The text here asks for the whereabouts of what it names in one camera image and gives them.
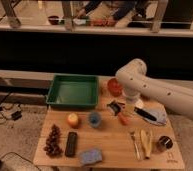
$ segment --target metal rod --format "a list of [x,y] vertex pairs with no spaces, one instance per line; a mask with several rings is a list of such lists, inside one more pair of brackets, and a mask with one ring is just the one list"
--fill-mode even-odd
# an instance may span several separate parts
[[164,17],[166,8],[168,5],[168,0],[159,0],[158,6],[156,8],[155,17],[153,20],[153,25],[151,27],[152,32],[158,33],[161,28],[161,22]]
[[10,0],[0,0],[0,1],[8,17],[9,25],[12,28],[19,28],[21,26],[21,23],[20,23],[20,20],[17,18],[17,15],[14,12],[14,9],[11,5]]

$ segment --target fork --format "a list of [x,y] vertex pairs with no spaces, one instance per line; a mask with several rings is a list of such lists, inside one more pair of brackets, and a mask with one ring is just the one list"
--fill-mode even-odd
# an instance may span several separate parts
[[137,157],[138,160],[141,160],[139,149],[138,149],[138,146],[136,144],[135,131],[130,132],[130,136],[131,136],[131,138],[132,138],[132,140],[134,142],[134,147],[135,147],[135,151],[136,151],[136,157]]

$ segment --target orange object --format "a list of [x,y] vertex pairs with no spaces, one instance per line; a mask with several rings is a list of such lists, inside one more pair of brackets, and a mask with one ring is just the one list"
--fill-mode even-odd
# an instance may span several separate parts
[[122,85],[117,81],[116,78],[111,78],[107,84],[108,91],[114,97],[118,97],[122,95]]
[[118,113],[118,119],[122,125],[128,125],[129,124],[129,119],[126,116],[124,116],[121,112]]

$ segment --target wooden table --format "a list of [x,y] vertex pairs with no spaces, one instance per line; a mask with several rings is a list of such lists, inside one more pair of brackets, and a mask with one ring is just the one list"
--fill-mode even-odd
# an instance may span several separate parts
[[[125,102],[124,97],[114,98],[106,90],[106,81],[100,82],[99,104],[96,111],[101,113],[102,124],[99,129],[93,129],[88,124],[87,115],[89,111],[73,111],[81,118],[81,124],[78,129],[71,128],[66,118],[72,111],[60,111],[49,109],[45,117],[36,149],[34,164],[47,166],[70,166],[81,167],[78,154],[87,149],[99,148],[102,150],[103,161],[90,165],[93,168],[136,168],[136,169],[183,169],[184,162],[171,126],[167,118],[165,126],[154,126],[144,121],[140,116],[134,114],[130,117],[130,124],[122,125],[118,118],[113,116],[107,109],[106,105],[111,101],[118,100]],[[163,105],[153,101],[144,100],[146,108],[165,110]],[[67,158],[62,155],[60,158],[49,158],[43,150],[46,138],[49,135],[51,126],[56,124],[61,130],[60,147],[65,150],[67,135],[69,131],[75,131],[78,134],[78,143],[76,156],[74,158]],[[163,153],[158,153],[155,146],[149,160],[143,159],[138,161],[134,149],[133,141],[129,135],[129,131],[136,131],[136,139],[139,151],[143,158],[144,153],[141,146],[140,130],[152,130],[153,142],[163,136],[169,136],[173,140],[173,147]]]

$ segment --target floor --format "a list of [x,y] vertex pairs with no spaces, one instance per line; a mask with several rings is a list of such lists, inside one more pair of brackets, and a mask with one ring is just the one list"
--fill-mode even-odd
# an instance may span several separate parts
[[[0,92],[0,100],[6,93]],[[7,121],[0,125],[0,157],[8,152],[16,152],[30,161],[33,160],[38,143],[43,120],[47,112],[47,106],[43,103],[45,97],[41,94],[11,94],[2,106],[16,111],[18,103],[21,103],[22,118],[17,121]],[[185,162],[185,171],[193,171],[193,121],[179,115],[169,114],[172,126],[178,140],[179,148]],[[4,164],[0,171],[36,171],[29,162],[10,154],[4,158]],[[40,166],[42,171],[53,170],[50,167]],[[80,168],[61,167],[61,171],[84,170]],[[132,171],[130,169],[93,169],[94,171]]]
[[[78,1],[74,1],[74,6],[78,6]],[[153,17],[156,11],[157,2],[152,1],[151,5],[147,9],[147,16]],[[20,21],[24,25],[50,25],[47,17],[51,15],[57,15],[61,19],[63,17],[63,10],[60,1],[32,1],[23,0],[16,7],[15,12]],[[4,15],[4,10],[0,2],[0,18]],[[0,24],[6,24],[7,18],[5,17],[0,21]]]

